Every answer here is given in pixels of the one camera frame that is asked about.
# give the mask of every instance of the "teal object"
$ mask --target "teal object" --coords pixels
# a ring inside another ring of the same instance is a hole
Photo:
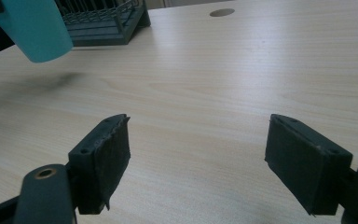
[[[2,0],[0,27],[34,63],[56,59],[72,47],[72,39],[54,0]]]

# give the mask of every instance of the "gray plastic basket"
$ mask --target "gray plastic basket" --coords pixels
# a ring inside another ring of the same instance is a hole
[[[55,0],[74,46],[126,45],[150,26],[145,0]]]

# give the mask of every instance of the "table hole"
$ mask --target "table hole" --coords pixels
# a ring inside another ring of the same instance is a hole
[[[211,12],[209,15],[212,17],[224,17],[234,13],[235,10],[233,8],[223,8],[216,11]]]

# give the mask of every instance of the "wooden table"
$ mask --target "wooden table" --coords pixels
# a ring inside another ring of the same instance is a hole
[[[210,17],[234,8],[226,17]],[[264,161],[272,113],[358,167],[358,2],[237,1],[150,10],[128,46],[30,63],[0,52],[0,202],[102,119],[127,113],[131,160],[111,211],[79,223],[339,223],[309,217]]]

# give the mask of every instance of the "teal cylinder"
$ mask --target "teal cylinder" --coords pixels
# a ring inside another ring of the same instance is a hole
[[[72,47],[72,39],[54,0],[2,0],[0,27],[31,62],[56,59]]]

